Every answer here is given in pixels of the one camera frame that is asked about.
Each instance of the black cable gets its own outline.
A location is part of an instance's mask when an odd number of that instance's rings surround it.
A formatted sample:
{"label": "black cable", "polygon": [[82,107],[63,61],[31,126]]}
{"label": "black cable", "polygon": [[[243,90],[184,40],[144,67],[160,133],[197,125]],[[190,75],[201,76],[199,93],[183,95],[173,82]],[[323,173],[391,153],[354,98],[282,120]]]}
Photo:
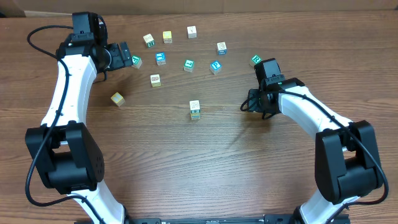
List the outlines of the black cable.
{"label": "black cable", "polygon": [[[252,96],[250,98],[248,98],[247,100],[245,100],[243,102],[243,104],[241,105],[241,111],[247,111],[249,109],[243,109],[243,106],[249,102],[250,100],[257,98],[257,100],[260,100],[260,96],[262,93],[264,93],[263,90],[263,82],[264,80],[261,81],[260,84],[260,92],[258,93],[258,95],[256,96]],[[267,94],[288,94],[288,95],[293,95],[293,96],[297,96],[297,97],[301,97],[304,100],[307,100],[309,102],[311,102],[313,105],[315,105],[320,111],[322,111],[322,113],[324,113],[332,122],[334,122],[335,124],[337,124],[341,129],[343,129],[346,133],[348,133],[348,135],[353,139],[353,141],[359,146],[359,148],[370,158],[370,160],[372,160],[372,162],[374,163],[374,165],[376,166],[377,172],[380,173],[382,179],[383,179],[383,184],[384,184],[384,192],[383,195],[374,201],[370,201],[370,202],[348,202],[345,203],[344,205],[342,205],[327,221],[326,224],[329,224],[332,220],[334,220],[344,209],[348,209],[349,206],[352,205],[376,205],[379,204],[381,202],[383,202],[389,193],[389,185],[388,185],[388,181],[387,181],[387,177],[386,174],[384,173],[383,169],[379,166],[379,164],[376,162],[376,160],[374,159],[374,157],[371,155],[371,153],[366,149],[366,147],[362,144],[362,142],[355,136],[355,134],[353,134],[346,126],[344,126],[343,124],[341,124],[333,115],[331,115],[329,112],[327,112],[326,109],[324,109],[321,105],[319,105],[315,100],[307,97],[306,95],[301,95],[298,93],[294,93],[294,92],[290,92],[290,91],[285,91],[285,90],[281,90],[281,91],[270,91],[267,92]],[[270,116],[268,116],[265,119],[269,119],[271,117],[273,117],[275,114],[271,114]]]}
{"label": "black cable", "polygon": [[48,52],[48,51],[46,51],[46,50],[43,50],[43,49],[41,49],[41,48],[35,46],[35,45],[30,41],[30,37],[32,37],[33,34],[35,34],[36,32],[38,32],[38,31],[40,31],[40,30],[49,29],[49,28],[73,29],[73,27],[70,27],[70,26],[59,26],[59,25],[50,25],[50,26],[39,27],[39,28],[33,30],[32,32],[30,32],[30,33],[28,34],[28,36],[27,36],[27,42],[28,42],[28,43],[30,44],[30,46],[32,46],[34,49],[38,50],[39,52],[45,53],[46,55],[48,55],[48,56],[50,56],[50,57],[53,57],[53,58],[57,59],[57,61],[59,61],[59,62],[63,65],[63,67],[64,67],[64,69],[65,69],[65,87],[64,87],[64,89],[63,89],[63,93],[62,93],[62,97],[61,97],[61,100],[60,100],[60,104],[59,104],[59,106],[58,106],[58,110],[57,110],[56,113],[55,113],[54,121],[53,121],[53,123],[51,124],[49,130],[47,131],[46,135],[44,136],[43,141],[42,141],[42,143],[41,143],[40,146],[39,146],[39,150],[37,151],[35,157],[34,157],[33,160],[32,160],[32,163],[31,163],[31,165],[30,165],[30,168],[29,168],[29,171],[28,171],[28,174],[27,174],[27,177],[26,177],[25,194],[26,194],[26,197],[27,197],[28,201],[29,201],[31,204],[36,205],[36,206],[39,206],[39,207],[47,207],[47,206],[50,206],[50,205],[55,205],[55,204],[57,204],[57,203],[61,203],[61,202],[64,202],[64,201],[70,200],[70,199],[81,199],[81,202],[87,204],[87,206],[90,208],[90,210],[93,212],[94,216],[99,220],[99,222],[105,224],[104,220],[100,217],[100,215],[98,214],[98,212],[95,210],[94,206],[93,206],[89,201],[87,201],[87,198],[86,198],[86,197],[83,197],[83,196],[81,196],[81,195],[72,195],[72,196],[67,196],[67,197],[64,197],[64,198],[60,198],[60,199],[58,199],[58,200],[54,200],[54,201],[52,201],[52,202],[41,203],[41,202],[35,201],[35,200],[32,198],[31,194],[30,194],[30,188],[29,188],[29,187],[30,187],[30,180],[32,179],[32,174],[33,174],[33,171],[34,171],[34,169],[35,169],[35,166],[36,166],[36,163],[37,163],[37,159],[39,158],[39,155],[40,155],[41,151],[43,150],[44,145],[47,144],[47,141],[49,140],[49,137],[51,136],[52,130],[53,130],[54,127],[57,125],[57,122],[58,122],[58,120],[59,120],[59,117],[62,115],[62,114],[61,114],[61,111],[62,111],[63,104],[64,104],[64,102],[65,102],[65,98],[66,98],[66,96],[67,96],[68,85],[69,85],[69,76],[70,76],[70,74],[69,74],[69,69],[68,69],[67,65],[65,64],[65,62],[64,62],[63,60],[60,60],[56,55],[51,54],[50,52]]}
{"label": "black cable", "polygon": [[104,71],[104,79],[100,80],[100,81],[95,81],[93,84],[99,83],[99,82],[105,82],[107,79],[108,79],[108,74],[106,73],[106,71]]}
{"label": "black cable", "polygon": [[106,28],[106,24],[105,24],[105,20],[104,18],[102,18],[102,16],[98,15],[98,18],[101,20],[101,22],[104,24],[104,28],[105,28],[105,39],[108,39],[108,28]]}

